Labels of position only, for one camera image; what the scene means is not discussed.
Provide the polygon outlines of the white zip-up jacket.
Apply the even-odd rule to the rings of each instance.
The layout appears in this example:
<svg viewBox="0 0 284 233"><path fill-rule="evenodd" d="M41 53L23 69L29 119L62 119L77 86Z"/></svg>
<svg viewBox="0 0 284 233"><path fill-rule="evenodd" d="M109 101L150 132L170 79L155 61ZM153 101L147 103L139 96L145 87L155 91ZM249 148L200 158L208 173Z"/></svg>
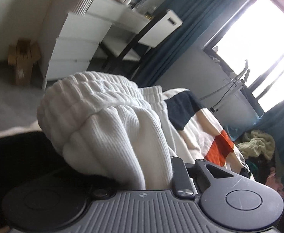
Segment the white zip-up jacket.
<svg viewBox="0 0 284 233"><path fill-rule="evenodd" d="M57 81L37 120L70 167L127 189L169 188L171 158L185 147L176 142L162 88L140 88L121 75L82 72Z"/></svg>

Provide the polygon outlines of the pink garment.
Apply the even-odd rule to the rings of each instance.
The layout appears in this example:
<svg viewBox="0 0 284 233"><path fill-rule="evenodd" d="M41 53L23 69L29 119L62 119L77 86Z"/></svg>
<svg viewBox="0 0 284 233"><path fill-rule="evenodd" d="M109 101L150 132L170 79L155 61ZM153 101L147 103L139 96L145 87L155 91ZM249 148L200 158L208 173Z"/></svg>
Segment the pink garment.
<svg viewBox="0 0 284 233"><path fill-rule="evenodd" d="M270 174L266 179L265 185L278 192L278 194L280 194L280 196L284 198L284 186L280 178L276 177L275 167L270 168Z"/></svg>

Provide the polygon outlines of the black garment pile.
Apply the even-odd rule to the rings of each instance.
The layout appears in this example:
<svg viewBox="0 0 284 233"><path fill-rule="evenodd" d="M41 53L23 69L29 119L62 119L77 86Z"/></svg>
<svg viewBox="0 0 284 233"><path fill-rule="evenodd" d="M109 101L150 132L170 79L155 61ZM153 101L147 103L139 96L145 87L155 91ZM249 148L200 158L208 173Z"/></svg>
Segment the black garment pile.
<svg viewBox="0 0 284 233"><path fill-rule="evenodd" d="M252 173L255 181L265 184L267 178L272 172L276 172L275 156L269 160L264 155L258 157L249 157L246 159L250 172Z"/></svg>

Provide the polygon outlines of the pale yellow knit garment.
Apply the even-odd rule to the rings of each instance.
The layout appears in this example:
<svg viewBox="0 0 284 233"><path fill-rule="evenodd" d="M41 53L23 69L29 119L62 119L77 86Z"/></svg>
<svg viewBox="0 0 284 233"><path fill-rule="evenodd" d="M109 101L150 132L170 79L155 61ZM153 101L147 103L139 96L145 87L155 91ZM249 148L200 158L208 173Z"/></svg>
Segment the pale yellow knit garment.
<svg viewBox="0 0 284 233"><path fill-rule="evenodd" d="M276 148L274 138L261 130L245 132L237 148L245 159L249 157L257 158L263 155L266 160L271 160Z"/></svg>

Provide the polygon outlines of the striped cream black orange blanket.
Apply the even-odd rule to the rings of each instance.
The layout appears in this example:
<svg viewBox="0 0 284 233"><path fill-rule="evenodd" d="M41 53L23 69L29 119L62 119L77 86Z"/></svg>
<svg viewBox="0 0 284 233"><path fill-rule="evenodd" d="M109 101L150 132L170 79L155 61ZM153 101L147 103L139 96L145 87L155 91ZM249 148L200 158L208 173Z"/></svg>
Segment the striped cream black orange blanket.
<svg viewBox="0 0 284 233"><path fill-rule="evenodd" d="M162 91L161 87L142 88L141 94L161 118L170 147L186 163L205 159L237 174L251 177L242 153L224 128L197 97L185 88ZM51 142L38 124L14 127L0 132L0 161L55 157Z"/></svg>

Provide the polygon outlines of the black white chair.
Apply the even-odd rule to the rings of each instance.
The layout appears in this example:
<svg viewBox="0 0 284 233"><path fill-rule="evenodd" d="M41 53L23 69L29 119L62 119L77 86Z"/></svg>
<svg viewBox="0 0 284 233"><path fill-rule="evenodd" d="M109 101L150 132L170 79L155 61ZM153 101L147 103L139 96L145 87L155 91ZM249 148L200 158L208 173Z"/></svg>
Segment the black white chair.
<svg viewBox="0 0 284 233"><path fill-rule="evenodd" d="M183 24L183 21L173 10L164 10L158 13L150 22L130 41L126 42L120 38L112 36L105 37L99 44L100 49L107 55L103 70L112 73L117 67L125 62L138 64L143 57L134 48L142 44L148 49L157 47L169 35Z"/></svg>

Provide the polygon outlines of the white drawer dresser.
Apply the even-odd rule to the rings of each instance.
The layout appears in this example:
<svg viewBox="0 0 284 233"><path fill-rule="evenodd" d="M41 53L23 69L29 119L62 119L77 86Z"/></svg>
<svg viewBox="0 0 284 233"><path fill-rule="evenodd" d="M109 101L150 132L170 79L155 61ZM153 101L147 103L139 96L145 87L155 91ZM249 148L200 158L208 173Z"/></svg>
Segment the white drawer dresser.
<svg viewBox="0 0 284 233"><path fill-rule="evenodd" d="M42 88L84 72L109 29L139 33L149 20L113 0L54 0L39 33Z"/></svg>

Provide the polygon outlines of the teal curtain left of window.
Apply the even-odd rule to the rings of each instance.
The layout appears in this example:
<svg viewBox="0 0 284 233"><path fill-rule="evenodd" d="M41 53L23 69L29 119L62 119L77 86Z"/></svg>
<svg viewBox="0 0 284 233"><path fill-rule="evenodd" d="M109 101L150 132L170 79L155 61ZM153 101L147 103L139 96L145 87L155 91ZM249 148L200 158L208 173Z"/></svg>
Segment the teal curtain left of window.
<svg viewBox="0 0 284 233"><path fill-rule="evenodd" d="M231 22L247 0L165 0L157 12L170 9L182 25L140 61L133 77L140 87L153 86L156 81L192 45L205 46Z"/></svg>

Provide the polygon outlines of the window with dark frame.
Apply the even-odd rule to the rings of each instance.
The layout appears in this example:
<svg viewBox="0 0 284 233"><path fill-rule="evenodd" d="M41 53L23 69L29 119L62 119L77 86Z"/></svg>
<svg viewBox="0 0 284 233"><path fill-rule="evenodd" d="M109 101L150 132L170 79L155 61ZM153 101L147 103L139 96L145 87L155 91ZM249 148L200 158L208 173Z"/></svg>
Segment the window with dark frame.
<svg viewBox="0 0 284 233"><path fill-rule="evenodd" d="M241 89L261 116L284 100L284 7L276 0L249 0L203 51L233 78L248 60Z"/></svg>

